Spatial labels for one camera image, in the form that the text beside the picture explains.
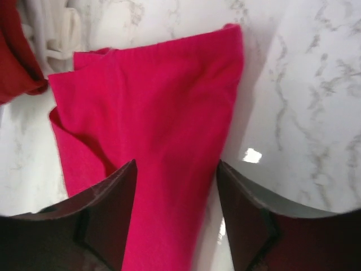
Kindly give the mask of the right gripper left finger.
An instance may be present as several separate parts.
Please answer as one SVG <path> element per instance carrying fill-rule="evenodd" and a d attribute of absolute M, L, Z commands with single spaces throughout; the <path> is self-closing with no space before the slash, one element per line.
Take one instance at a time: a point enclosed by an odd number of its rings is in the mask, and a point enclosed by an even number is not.
<path fill-rule="evenodd" d="M 1 270 L 121 270 L 137 184 L 135 160 L 37 213 L 1 216 Z"/>

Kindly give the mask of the pink red t shirt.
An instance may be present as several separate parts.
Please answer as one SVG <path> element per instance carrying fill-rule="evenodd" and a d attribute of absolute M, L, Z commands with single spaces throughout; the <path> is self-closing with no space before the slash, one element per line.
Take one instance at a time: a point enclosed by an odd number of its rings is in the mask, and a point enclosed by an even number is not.
<path fill-rule="evenodd" d="M 243 70 L 241 28 L 74 54 L 49 76 L 69 196 L 138 168 L 123 270 L 190 270 Z"/>

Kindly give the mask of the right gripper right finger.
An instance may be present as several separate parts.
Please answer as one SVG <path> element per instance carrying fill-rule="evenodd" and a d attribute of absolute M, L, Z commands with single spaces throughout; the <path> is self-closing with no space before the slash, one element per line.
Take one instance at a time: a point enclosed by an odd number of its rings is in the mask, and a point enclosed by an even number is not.
<path fill-rule="evenodd" d="M 235 270 L 360 269 L 360 210 L 298 204 L 223 161 L 217 188 Z"/>

